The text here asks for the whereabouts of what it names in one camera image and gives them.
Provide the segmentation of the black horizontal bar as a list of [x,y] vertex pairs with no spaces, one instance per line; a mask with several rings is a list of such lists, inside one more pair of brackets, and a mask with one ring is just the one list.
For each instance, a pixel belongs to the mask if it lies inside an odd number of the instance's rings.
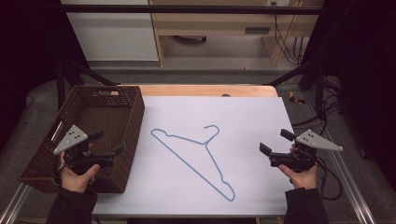
[[61,5],[65,12],[81,13],[190,13],[190,14],[276,14],[319,15],[321,7],[234,7],[234,6],[145,6]]

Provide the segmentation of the grey desk label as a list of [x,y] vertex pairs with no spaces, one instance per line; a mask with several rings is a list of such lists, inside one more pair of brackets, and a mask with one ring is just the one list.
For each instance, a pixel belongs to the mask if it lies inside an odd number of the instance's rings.
[[271,31],[270,27],[247,27],[245,29],[246,35],[268,35]]

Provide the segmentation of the person's left hand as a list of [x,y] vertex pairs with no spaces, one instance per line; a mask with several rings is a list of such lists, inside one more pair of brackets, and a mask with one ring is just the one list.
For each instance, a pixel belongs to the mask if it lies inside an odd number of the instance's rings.
[[69,167],[65,166],[60,171],[61,186],[72,192],[84,193],[86,188],[95,181],[95,176],[99,172],[100,166],[94,164],[83,175],[75,174]]

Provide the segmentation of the yellow and black tool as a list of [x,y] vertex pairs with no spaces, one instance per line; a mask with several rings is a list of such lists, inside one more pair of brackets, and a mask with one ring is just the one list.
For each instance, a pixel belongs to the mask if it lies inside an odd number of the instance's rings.
[[293,91],[289,91],[289,100],[291,103],[305,105],[305,100],[297,99]]

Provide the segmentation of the person's right hand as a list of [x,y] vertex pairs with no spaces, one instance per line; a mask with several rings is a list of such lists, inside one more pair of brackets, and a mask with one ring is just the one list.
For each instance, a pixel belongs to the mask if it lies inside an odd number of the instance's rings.
[[293,172],[289,167],[280,164],[278,169],[287,176],[296,189],[316,189],[318,187],[318,166],[315,164],[308,171]]

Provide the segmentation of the wooden desk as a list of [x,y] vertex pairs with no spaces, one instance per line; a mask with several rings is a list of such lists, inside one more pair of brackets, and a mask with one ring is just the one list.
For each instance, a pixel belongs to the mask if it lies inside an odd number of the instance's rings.
[[[148,0],[151,6],[234,6],[234,7],[322,7],[324,0]],[[294,38],[308,39],[315,27],[316,15],[274,14],[190,14],[153,13],[151,15],[160,61],[164,61],[165,43],[170,36],[255,36],[260,52],[267,52],[272,65],[290,59],[287,44]],[[246,35],[247,27],[270,27],[268,35]]]

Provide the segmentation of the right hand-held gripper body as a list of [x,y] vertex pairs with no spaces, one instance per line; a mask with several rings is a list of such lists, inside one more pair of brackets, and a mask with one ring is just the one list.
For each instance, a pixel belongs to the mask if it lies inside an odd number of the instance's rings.
[[342,151],[341,146],[327,140],[326,138],[307,130],[299,136],[295,135],[295,140],[292,141],[297,147],[297,150],[289,153],[276,153],[272,151],[272,156],[269,159],[272,167],[278,167],[284,164],[293,172],[300,173],[308,171],[317,163],[317,151],[333,150]]

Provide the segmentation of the blue wire hanger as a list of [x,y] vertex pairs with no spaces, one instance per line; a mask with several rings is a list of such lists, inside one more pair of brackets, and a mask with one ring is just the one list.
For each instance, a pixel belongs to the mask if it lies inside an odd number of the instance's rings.
[[150,134],[216,193],[228,202],[233,202],[236,192],[232,184],[225,179],[224,173],[210,149],[210,144],[219,135],[220,128],[217,125],[208,125],[204,129],[214,129],[215,131],[206,140],[170,134],[160,128],[152,129]]

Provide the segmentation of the white cabinet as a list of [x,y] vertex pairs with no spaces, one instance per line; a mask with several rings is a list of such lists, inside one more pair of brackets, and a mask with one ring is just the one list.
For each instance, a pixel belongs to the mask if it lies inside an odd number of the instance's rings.
[[158,61],[149,13],[68,13],[89,62]]

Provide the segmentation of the black curtain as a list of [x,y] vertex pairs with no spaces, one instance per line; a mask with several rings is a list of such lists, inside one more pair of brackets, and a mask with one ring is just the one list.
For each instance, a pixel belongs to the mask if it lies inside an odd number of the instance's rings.
[[396,0],[324,0],[304,58],[338,77],[347,119],[396,189]]
[[66,62],[87,66],[61,0],[0,0],[0,150],[31,89],[55,79]]

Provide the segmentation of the black metal stand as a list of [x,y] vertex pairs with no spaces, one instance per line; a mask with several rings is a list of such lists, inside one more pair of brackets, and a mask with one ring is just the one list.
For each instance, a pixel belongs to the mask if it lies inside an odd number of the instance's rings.
[[323,89],[324,89],[324,70],[321,68],[319,62],[310,60],[307,63],[300,65],[299,67],[291,70],[286,75],[279,77],[269,83],[265,83],[265,86],[276,87],[283,82],[302,75],[301,80],[298,83],[298,88],[302,91],[307,91],[316,84],[315,87],[315,112],[320,119],[325,118],[324,103],[323,103]]
[[102,77],[99,74],[93,72],[89,67],[83,66],[74,61],[64,61],[60,63],[56,68],[55,73],[58,109],[61,109],[66,100],[65,82],[68,82],[71,87],[83,85],[84,81],[80,77],[81,74],[87,75],[105,86],[117,86],[116,82]]

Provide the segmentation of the brown woven basket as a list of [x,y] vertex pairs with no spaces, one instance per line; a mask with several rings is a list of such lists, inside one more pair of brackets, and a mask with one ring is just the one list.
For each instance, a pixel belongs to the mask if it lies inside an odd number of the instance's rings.
[[19,180],[44,193],[54,193],[54,167],[59,163],[52,153],[66,131],[77,125],[82,131],[102,131],[104,136],[93,144],[93,151],[105,153],[118,144],[125,152],[110,168],[101,170],[92,190],[97,193],[125,191],[134,160],[145,105],[137,86],[75,87],[60,109],[43,142]]

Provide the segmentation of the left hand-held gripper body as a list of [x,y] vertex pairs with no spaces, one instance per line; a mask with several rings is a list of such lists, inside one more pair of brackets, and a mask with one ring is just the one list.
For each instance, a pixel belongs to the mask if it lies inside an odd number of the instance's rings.
[[89,140],[89,134],[73,125],[53,150],[53,154],[64,154],[64,164],[77,175],[83,175],[94,164],[98,164],[102,169],[111,167],[114,160],[104,155],[95,155],[90,148],[92,142]]

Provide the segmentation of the white table sheet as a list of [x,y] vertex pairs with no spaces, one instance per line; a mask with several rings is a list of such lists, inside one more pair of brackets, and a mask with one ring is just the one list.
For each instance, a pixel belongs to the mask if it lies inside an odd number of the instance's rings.
[[[289,180],[260,150],[286,152],[290,142],[280,131],[290,120],[279,97],[161,97],[144,99],[145,114],[126,190],[102,194],[96,215],[116,217],[258,217],[282,215]],[[170,134],[211,142],[225,179],[236,192],[228,202],[192,172],[151,134],[155,128]]]

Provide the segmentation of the aluminium rail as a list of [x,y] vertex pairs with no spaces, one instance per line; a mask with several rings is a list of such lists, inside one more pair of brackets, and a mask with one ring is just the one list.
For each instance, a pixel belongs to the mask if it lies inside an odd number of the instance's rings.
[[343,158],[343,153],[341,151],[330,150],[328,154],[360,224],[376,224],[369,206],[363,198],[352,173],[350,173],[347,167],[347,162]]
[[29,196],[31,189],[32,188],[26,184],[19,184],[6,209],[0,215],[0,224],[14,224],[21,208]]

